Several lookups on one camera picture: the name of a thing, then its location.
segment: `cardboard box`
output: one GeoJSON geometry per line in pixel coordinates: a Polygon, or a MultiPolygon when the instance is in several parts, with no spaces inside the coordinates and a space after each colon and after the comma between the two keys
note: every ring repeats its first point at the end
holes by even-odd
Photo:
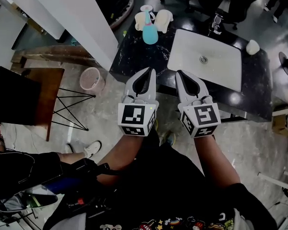
{"type": "Polygon", "coordinates": [[[286,115],[273,117],[272,130],[277,134],[288,137],[288,129],[286,129],[286,115]]]}

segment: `forearm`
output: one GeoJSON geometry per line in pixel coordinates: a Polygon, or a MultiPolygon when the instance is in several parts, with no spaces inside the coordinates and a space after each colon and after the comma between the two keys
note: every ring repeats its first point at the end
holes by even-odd
{"type": "Polygon", "coordinates": [[[195,138],[194,142],[206,178],[220,188],[240,183],[236,170],[212,136],[195,138]]]}
{"type": "MultiPolygon", "coordinates": [[[[114,148],[98,163],[108,163],[110,169],[120,171],[129,166],[141,148],[143,137],[122,136],[114,148]]],[[[98,181],[104,185],[113,185],[118,177],[101,174],[98,181]]]]}

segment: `printed graphic shirt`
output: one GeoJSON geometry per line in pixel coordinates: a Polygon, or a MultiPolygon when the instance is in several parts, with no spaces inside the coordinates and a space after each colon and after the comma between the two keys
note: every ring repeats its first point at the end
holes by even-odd
{"type": "Polygon", "coordinates": [[[89,218],[76,216],[52,230],[276,230],[267,209],[234,184],[214,188],[185,156],[160,147],[138,158],[118,189],[111,211],[89,218]]]}

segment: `white wall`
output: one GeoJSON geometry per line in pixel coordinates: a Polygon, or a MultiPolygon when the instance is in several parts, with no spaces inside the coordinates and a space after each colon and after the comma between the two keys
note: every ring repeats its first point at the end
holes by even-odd
{"type": "Polygon", "coordinates": [[[44,8],[38,0],[13,0],[37,24],[43,27],[55,39],[59,39],[64,27],[44,8]]]}
{"type": "Polygon", "coordinates": [[[11,49],[25,22],[10,13],[4,6],[0,7],[0,66],[11,67],[14,51],[11,49]]]}
{"type": "Polygon", "coordinates": [[[95,0],[39,0],[60,24],[109,70],[118,42],[95,0]]]}

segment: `bathroom sink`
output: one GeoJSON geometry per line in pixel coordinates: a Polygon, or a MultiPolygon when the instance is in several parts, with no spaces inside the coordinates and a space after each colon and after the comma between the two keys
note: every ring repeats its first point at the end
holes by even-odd
{"type": "Polygon", "coordinates": [[[241,92],[241,52],[212,38],[178,29],[168,69],[195,76],[241,92]]]}

